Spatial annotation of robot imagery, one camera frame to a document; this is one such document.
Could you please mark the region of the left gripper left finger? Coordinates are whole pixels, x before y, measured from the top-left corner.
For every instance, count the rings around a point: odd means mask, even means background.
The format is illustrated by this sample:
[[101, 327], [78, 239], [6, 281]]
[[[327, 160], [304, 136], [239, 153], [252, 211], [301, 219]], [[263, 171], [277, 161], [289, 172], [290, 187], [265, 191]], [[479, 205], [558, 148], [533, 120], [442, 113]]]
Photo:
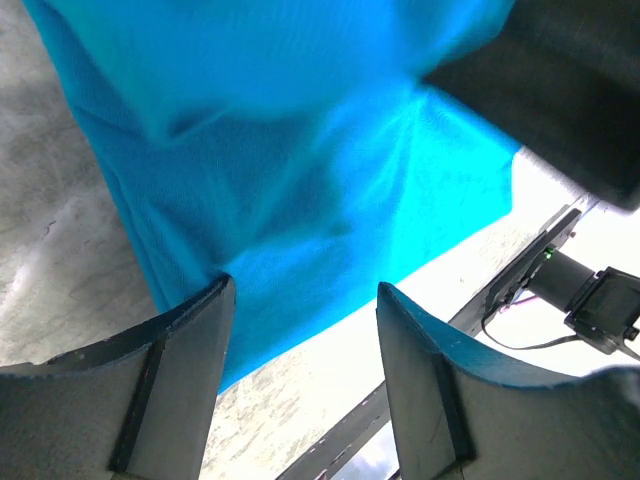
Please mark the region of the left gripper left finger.
[[228, 275], [173, 310], [1, 370], [5, 479], [195, 479], [235, 310]]

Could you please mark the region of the blue t shirt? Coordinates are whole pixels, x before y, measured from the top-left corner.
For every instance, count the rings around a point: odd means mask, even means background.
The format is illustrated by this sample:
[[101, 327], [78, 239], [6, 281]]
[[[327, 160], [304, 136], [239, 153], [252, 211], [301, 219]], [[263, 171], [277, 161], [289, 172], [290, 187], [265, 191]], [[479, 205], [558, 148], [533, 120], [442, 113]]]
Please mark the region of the blue t shirt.
[[509, 1], [29, 1], [161, 311], [220, 273], [228, 388], [512, 206], [518, 144], [423, 78]]

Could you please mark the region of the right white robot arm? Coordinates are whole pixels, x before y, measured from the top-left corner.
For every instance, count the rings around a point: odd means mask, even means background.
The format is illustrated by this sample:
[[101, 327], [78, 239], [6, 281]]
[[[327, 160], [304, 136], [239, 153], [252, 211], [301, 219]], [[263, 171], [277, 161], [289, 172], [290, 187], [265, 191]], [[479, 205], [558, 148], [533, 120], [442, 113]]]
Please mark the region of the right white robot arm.
[[[430, 81], [579, 187], [639, 207], [639, 5], [519, 1], [502, 33]], [[571, 336], [611, 354], [637, 336], [639, 280], [593, 272], [561, 252], [580, 217], [564, 213], [453, 318], [466, 333], [530, 291], [565, 314]]]

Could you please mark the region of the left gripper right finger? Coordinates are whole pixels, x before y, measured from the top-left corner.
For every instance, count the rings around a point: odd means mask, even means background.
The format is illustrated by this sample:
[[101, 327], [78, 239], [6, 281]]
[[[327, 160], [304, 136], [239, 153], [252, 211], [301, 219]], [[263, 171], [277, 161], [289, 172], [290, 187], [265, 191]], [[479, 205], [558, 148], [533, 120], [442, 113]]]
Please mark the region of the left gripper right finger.
[[405, 479], [635, 479], [639, 371], [571, 377], [498, 352], [391, 284], [376, 316]]

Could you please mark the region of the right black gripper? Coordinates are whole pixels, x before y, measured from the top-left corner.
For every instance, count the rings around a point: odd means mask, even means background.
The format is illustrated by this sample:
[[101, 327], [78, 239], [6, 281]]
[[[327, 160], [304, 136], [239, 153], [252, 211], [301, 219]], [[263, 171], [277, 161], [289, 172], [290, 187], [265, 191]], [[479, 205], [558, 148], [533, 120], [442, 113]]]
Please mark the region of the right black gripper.
[[428, 82], [599, 199], [639, 207], [639, 4], [518, 1]]

